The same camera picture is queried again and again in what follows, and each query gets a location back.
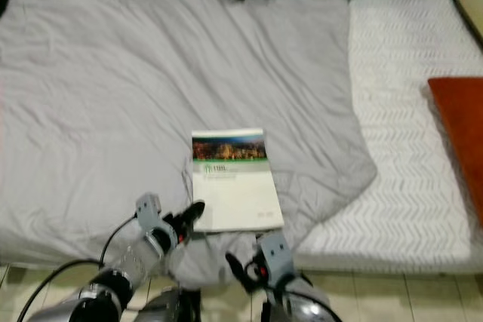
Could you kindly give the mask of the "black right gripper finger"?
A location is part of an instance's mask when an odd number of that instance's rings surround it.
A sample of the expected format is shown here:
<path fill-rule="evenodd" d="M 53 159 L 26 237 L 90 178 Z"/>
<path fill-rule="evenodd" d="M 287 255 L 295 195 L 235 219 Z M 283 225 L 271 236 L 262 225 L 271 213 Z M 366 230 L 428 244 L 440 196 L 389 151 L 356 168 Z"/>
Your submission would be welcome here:
<path fill-rule="evenodd" d="M 242 265 L 241 261 L 231 253 L 225 253 L 225 259 L 232 272 L 232 276 L 244 287 L 246 293 L 252 293 L 256 289 L 256 281 L 248 273 L 248 267 Z"/>

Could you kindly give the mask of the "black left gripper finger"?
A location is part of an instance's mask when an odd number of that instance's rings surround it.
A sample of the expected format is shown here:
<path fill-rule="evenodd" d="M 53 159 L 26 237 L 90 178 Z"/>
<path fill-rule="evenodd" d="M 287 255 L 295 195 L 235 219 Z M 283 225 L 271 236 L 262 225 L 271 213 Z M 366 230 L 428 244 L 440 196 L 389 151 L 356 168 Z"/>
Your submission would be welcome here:
<path fill-rule="evenodd" d="M 180 227 L 184 230 L 193 230 L 195 223 L 204 214 L 206 202 L 194 201 L 180 214 Z"/>

